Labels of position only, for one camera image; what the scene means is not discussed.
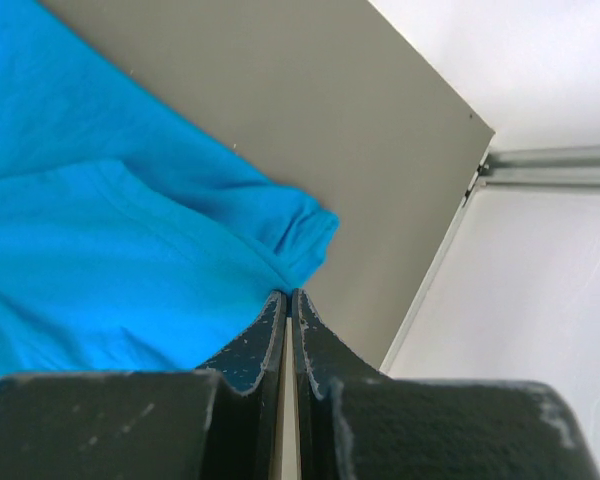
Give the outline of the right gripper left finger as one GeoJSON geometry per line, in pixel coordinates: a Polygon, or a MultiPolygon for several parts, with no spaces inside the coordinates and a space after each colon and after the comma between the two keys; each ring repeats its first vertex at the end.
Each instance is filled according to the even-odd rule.
{"type": "Polygon", "coordinates": [[[267,479],[286,297],[199,367],[0,379],[0,479],[267,479]]]}

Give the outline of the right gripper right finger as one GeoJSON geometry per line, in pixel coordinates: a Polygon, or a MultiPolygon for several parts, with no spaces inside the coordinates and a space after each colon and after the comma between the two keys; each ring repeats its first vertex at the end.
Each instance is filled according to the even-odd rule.
{"type": "Polygon", "coordinates": [[[305,479],[597,479],[563,399],[537,382],[395,380],[292,296],[305,479]]]}

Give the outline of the blue t shirt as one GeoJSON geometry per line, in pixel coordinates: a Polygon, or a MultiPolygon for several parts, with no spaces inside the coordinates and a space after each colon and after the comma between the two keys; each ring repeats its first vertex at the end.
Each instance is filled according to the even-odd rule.
{"type": "Polygon", "coordinates": [[[40,4],[0,1],[0,378],[196,367],[337,227],[40,4]]]}

